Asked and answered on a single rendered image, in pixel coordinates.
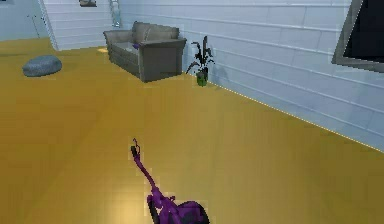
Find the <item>dark house plant green pot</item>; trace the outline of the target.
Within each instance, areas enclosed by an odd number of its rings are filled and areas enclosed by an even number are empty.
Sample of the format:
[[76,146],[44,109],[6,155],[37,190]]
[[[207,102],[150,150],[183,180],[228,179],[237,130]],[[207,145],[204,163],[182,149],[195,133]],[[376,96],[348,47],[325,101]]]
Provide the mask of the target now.
[[195,61],[193,61],[187,69],[187,72],[189,72],[193,67],[198,66],[198,70],[195,72],[195,75],[197,84],[201,87],[206,86],[208,83],[208,63],[214,63],[212,50],[207,46],[207,44],[207,36],[203,38],[202,43],[195,42],[195,45],[198,48],[198,52],[194,55]]

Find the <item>grey sofa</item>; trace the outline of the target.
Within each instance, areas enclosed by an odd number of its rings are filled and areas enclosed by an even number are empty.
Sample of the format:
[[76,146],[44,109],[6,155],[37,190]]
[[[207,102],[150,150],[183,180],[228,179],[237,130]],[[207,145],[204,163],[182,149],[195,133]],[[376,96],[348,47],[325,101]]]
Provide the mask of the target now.
[[144,83],[182,73],[186,39],[179,34],[177,27],[139,21],[130,30],[103,32],[109,60]]

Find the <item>grey round floor cushion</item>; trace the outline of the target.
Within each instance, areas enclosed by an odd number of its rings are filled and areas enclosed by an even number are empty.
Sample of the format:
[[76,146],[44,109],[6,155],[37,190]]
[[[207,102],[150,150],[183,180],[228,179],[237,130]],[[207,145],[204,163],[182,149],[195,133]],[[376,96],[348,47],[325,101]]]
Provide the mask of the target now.
[[42,55],[30,59],[23,67],[27,77],[41,77],[54,74],[62,69],[62,62],[54,55]]

